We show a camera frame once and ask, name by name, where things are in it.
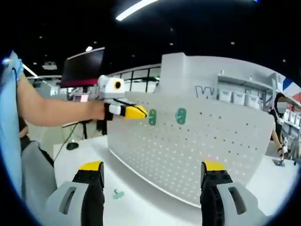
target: desk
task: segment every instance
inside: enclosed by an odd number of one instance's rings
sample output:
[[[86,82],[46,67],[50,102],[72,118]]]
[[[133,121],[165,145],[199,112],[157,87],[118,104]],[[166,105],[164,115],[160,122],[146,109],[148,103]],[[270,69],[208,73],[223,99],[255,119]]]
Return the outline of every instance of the desk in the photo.
[[[54,156],[60,147],[54,145]],[[286,161],[285,168],[281,168],[275,166],[272,159],[264,156],[247,186],[266,215],[276,213],[298,175],[298,166],[294,166],[293,161]],[[72,151],[64,146],[55,161],[57,185],[72,181],[84,163],[98,160],[104,162],[105,226],[201,225],[200,209],[170,197],[139,178],[109,151],[106,136],[79,141],[79,148]],[[115,189],[123,191],[125,196],[114,200]]]

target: cable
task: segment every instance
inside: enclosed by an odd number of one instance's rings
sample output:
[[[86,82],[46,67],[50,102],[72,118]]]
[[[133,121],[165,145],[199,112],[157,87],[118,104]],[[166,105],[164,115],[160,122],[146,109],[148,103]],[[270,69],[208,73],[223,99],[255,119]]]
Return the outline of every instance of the cable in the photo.
[[[74,132],[74,130],[75,130],[75,128],[76,128],[76,126],[77,126],[78,124],[79,124],[79,123],[76,123],[75,126],[73,127],[71,133],[69,134],[69,136],[67,137],[67,139],[66,139],[66,140],[64,141],[64,143],[62,144],[62,146],[61,146],[60,150],[58,151],[56,157],[53,159],[53,162],[55,162],[55,160],[56,160],[56,158],[58,157],[58,155],[60,154],[60,152],[61,152],[63,146],[67,143],[67,141],[68,141],[69,138],[71,137],[72,133]]]

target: blue sleeve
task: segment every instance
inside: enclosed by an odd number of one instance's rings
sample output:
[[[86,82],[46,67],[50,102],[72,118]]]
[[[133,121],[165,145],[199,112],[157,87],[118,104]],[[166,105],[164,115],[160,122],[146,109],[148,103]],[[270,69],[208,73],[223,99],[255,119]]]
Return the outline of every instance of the blue sleeve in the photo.
[[[14,62],[13,67],[15,68],[16,73],[17,73],[17,81],[19,81],[19,79],[24,71],[23,63],[22,63],[22,60],[18,58],[18,55],[15,52],[12,52],[11,56],[12,56],[12,59]]]

